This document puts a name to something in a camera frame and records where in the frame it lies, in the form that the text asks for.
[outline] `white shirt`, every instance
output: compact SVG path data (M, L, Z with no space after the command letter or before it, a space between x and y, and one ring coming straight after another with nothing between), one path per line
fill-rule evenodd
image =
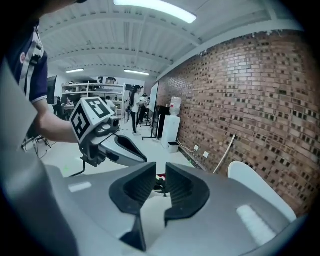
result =
M134 103L133 106L131 108L131 111L134 113L138 113L139 111L139 104L140 104L140 97L138 93L134 94Z
M107 99L106 101L105 101L105 103L106 103L106 105L109 107L109 108L114 108L116 105L111 101L111 100L109 100L109 99Z

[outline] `white floor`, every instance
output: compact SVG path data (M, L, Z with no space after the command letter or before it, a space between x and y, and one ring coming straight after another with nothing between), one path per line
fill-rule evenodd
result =
M166 163L176 163L193 167L192 164L180 153L168 153L161 145L160 140L154 138L146 138L142 141L142 136L150 136L151 128L149 126L140 125L137 131L141 133L140 136L133 136L131 120L121 125L121 130L117 133L129 137L138 149L147 157L148 162L157 163L157 174L166 173ZM32 143L27 146L28 152L34 152ZM83 169L83 161L80 159L82 156L79 145L74 143L61 143L58 142L52 146L52 149L45 146L43 142L38 144L39 157L42 156L42 161L46 165L53 165L60 168L62 175L68 177L72 174L78 173ZM86 165L84 174L91 175L104 172L112 172L118 169L125 168L126 166L119 165L106 159L105 162L98 167L93 167L89 164Z

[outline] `black hair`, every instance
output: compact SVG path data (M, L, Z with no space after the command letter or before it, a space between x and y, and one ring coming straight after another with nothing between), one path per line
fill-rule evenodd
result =
M130 107L133 107L134 106L134 103L135 103L135 94L137 93L137 90L138 89L141 89L141 87L139 85L136 85L134 88L133 88L133 91L130 95Z

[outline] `woman with long black hair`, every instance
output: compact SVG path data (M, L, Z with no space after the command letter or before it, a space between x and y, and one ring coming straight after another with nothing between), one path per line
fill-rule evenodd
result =
M137 132L137 126L139 124L138 112L139 112L139 106L140 106L140 96L139 96L140 92L141 92L141 87L139 85L136 85L130 96L132 128L133 128L133 135L135 136L140 135L140 133Z

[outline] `fluorescent light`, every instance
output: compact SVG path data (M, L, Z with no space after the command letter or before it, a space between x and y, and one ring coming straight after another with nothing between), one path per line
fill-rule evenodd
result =
M81 72L81 71L84 71L84 69L80 68L80 69L69 70L69 71L66 71L66 73L69 74L69 73Z
M139 71L133 71L133 70L127 70L125 69L124 72L126 73L133 73L133 74L138 74L138 75L145 75L145 76L149 76L148 73L144 73L144 72L139 72Z
M160 0L113 0L113 2L116 6L144 7L163 12L189 24L197 19L197 17L190 12Z

